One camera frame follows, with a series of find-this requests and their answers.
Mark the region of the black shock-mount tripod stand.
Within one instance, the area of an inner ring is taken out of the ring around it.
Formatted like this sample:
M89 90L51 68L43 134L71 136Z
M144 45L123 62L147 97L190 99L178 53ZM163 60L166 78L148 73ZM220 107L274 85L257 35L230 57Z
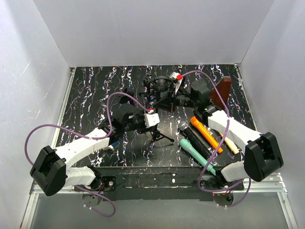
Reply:
M146 91L139 93L139 95L143 95L149 102L153 99L158 101L162 98L162 94L168 93L173 83L174 80L170 79L169 76L145 77L143 85Z

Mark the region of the black tripod microphone stand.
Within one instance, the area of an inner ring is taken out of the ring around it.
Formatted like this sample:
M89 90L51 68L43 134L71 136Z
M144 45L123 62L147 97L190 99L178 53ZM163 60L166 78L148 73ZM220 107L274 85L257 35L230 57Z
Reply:
M150 140L150 142L149 142L149 145L147 146L147 149L149 149L149 148L153 145L153 143L155 143L155 142L157 142L157 141L159 141L159 140L162 140L162 139L164 139L164 138L167 139L167 140L169 140L169 141L172 142L172 143L174 142L174 139L173 139L173 138L170 138L170 137L168 137L168 136L162 134L162 133L158 130L157 126L150 127L150 128L149 128L149 133L151 134L152 138L151 138L151 140Z

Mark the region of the mint green toy microphone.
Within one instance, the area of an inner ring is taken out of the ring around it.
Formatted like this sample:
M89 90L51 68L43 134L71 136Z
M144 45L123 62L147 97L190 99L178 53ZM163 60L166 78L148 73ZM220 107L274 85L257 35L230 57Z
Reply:
M208 160L205 159L191 144L191 142L185 138L181 139L179 141L179 145L183 150L185 150L187 153L189 153L197 162L199 162L200 165L205 167L208 164ZM212 175L216 176L216 170L214 169L211 162L207 166L206 169L208 172L210 172Z

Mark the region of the orange microphone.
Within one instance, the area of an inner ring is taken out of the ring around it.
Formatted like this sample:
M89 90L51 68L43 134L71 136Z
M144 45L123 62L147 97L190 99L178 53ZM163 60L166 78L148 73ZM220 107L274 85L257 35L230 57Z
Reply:
M213 149L216 149L219 144L218 142L214 139L214 137L209 133L207 128L204 127L204 125L195 117L193 116L190 119L190 123L194 128L196 128L199 133L204 137L204 139L213 147Z

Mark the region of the silver-headed black microphone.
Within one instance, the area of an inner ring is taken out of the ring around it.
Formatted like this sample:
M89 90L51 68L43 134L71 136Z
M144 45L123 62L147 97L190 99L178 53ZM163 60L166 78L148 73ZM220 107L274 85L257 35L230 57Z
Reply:
M178 129L186 136L186 138L190 141L190 143L198 151L198 153L203 158L208 160L210 157L210 151L204 145L204 143L197 137L197 135L193 132L189 125L186 122L182 121L178 125Z

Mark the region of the cream wooden microphone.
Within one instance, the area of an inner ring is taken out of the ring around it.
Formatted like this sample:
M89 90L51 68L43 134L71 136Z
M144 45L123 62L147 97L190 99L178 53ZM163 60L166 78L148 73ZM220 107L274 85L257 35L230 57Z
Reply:
M224 141L235 155L240 152L239 148L236 146L236 144L232 140L230 140L228 137L226 137L224 139Z

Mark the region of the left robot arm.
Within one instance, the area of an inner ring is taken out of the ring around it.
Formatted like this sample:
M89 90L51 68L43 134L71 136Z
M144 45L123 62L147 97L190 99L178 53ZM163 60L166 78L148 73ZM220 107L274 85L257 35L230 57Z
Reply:
M44 147L30 175L47 196L65 186L82 185L96 191L102 186L102 174L93 166L75 167L74 164L100 149L109 148L128 131L150 132L159 122L159 115L153 109L146 112L126 104L120 114L104 121L85 138L57 148Z

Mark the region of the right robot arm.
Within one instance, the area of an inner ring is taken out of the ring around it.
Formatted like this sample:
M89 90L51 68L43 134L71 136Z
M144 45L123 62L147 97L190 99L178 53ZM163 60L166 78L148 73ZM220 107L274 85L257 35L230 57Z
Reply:
M223 78L214 89L210 90L205 81L194 81L191 90L183 88L184 80L157 77L148 85L148 91L155 97L155 107L173 112L177 106L193 109L194 121L226 135L244 152L244 159L225 165L216 172L216 185L228 189L233 181L250 178L256 182L284 165L281 151L275 135L262 134L252 130L225 112L225 105L231 88L231 78Z

